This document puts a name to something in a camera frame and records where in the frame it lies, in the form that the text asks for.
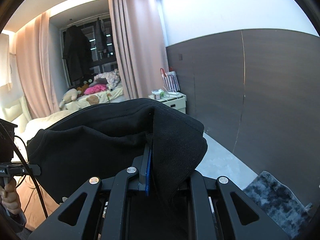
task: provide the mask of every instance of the nightstand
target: nightstand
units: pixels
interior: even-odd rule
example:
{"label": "nightstand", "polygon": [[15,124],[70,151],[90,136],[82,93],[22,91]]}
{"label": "nightstand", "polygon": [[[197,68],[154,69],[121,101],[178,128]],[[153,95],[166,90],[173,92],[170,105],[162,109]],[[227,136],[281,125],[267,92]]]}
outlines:
{"label": "nightstand", "polygon": [[168,95],[169,97],[161,98],[157,101],[171,107],[174,109],[177,109],[178,111],[182,113],[186,113],[186,101],[187,97],[186,95],[182,93],[178,93],[178,97],[176,96],[176,93],[172,93]]}

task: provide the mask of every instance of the hand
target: hand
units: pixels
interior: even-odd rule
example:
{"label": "hand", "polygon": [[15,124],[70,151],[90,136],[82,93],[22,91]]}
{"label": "hand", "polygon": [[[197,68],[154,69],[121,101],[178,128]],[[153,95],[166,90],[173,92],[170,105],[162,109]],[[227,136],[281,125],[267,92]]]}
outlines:
{"label": "hand", "polygon": [[17,182],[15,179],[12,179],[9,184],[5,185],[4,189],[0,186],[2,205],[14,215],[21,212],[21,203],[16,186]]}

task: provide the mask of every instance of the pink curtain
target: pink curtain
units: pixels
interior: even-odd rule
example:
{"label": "pink curtain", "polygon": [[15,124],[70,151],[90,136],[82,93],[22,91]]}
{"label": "pink curtain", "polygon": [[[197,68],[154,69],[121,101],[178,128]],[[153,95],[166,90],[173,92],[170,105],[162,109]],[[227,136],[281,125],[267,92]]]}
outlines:
{"label": "pink curtain", "polygon": [[59,111],[49,69],[49,18],[44,12],[16,33],[17,67],[32,118]]}
{"label": "pink curtain", "polygon": [[147,97],[163,87],[168,70],[156,0],[109,0],[113,42],[127,98]]}

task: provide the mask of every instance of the white floor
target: white floor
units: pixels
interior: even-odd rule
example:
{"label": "white floor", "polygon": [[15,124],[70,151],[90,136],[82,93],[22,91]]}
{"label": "white floor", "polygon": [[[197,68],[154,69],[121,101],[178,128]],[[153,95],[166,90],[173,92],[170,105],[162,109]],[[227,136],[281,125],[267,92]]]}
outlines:
{"label": "white floor", "polygon": [[196,170],[214,179],[226,176],[240,189],[246,188],[257,174],[209,135],[204,133],[203,137],[207,140],[208,150]]}

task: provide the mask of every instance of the white stuffed animal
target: white stuffed animal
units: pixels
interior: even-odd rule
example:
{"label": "white stuffed animal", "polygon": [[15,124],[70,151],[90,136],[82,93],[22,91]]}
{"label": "white stuffed animal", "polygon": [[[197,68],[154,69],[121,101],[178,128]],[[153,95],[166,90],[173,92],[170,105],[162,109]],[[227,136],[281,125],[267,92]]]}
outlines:
{"label": "white stuffed animal", "polygon": [[71,101],[75,101],[78,95],[81,94],[81,91],[76,89],[70,89],[67,93],[64,94],[62,101],[59,104],[59,107],[62,109],[63,106]]}

